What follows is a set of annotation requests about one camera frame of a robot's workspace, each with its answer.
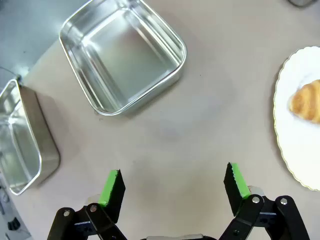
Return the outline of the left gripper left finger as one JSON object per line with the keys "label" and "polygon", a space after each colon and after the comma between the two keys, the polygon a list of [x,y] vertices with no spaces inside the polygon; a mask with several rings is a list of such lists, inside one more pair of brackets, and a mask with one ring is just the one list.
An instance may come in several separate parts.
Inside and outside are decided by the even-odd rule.
{"label": "left gripper left finger", "polygon": [[60,208],[51,225],[49,240],[87,240],[98,236],[101,240],[124,240],[125,236],[116,226],[125,184],[121,171],[111,170],[98,202],[84,205],[75,211],[70,207]]}

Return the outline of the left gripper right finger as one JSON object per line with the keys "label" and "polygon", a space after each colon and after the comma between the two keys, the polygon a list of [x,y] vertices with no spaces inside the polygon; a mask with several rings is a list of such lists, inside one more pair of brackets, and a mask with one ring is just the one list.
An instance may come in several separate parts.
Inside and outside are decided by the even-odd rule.
{"label": "left gripper right finger", "polygon": [[246,240],[254,227],[264,228],[271,240],[308,240],[309,234],[293,198],[275,200],[252,193],[236,163],[229,162],[223,180],[233,220],[221,240]]}

